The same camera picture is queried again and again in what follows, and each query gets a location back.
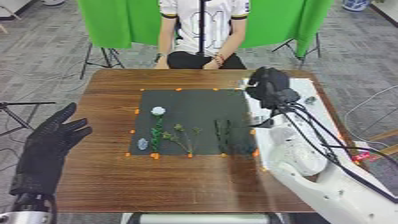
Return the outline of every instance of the wooden table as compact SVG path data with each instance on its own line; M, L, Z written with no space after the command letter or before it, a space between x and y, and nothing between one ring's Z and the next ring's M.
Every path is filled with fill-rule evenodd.
M315 76L329 112L343 129ZM94 133L73 149L59 186L60 212L311 212L309 206L240 156L130 156L140 89L235 88L252 71L101 70L94 74L75 118L87 117Z

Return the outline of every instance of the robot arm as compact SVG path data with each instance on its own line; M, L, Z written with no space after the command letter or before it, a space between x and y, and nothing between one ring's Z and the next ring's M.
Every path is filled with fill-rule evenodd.
M11 194L16 195L12 211L0 214L2 224L57 223L55 189L71 148L92 133L82 119L64 124L76 104L55 113L27 138Z
M247 88L249 95L259 100L261 108L274 111L274 122L268 122L275 145L268 157L272 175L332 224L396 223L393 193L354 164L345 150L331 151L325 147L325 138L299 113L306 111L302 105L290 107L299 94L290 89L286 74L261 68L249 84L254 85Z

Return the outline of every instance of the white t-shirt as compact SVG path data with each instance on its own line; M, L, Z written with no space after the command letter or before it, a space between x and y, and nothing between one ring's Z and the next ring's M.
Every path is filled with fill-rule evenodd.
M160 0L165 18L178 18L176 51L199 51L199 8L201 0ZM204 14L204 55L213 56L231 35L231 19L245 19L251 11L249 0L208 0Z

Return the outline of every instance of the black pants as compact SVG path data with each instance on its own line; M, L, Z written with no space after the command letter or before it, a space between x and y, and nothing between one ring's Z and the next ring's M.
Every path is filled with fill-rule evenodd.
M171 69L203 69L203 66L210 61L211 57L201 57L188 54L185 51L172 52L167 57ZM236 54L227 58L220 69L245 69L245 65Z

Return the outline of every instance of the white flower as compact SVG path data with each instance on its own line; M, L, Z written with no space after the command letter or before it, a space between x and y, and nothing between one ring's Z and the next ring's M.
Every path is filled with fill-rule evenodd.
M162 116L165 114L165 108L164 107L153 107L151 111L155 116Z

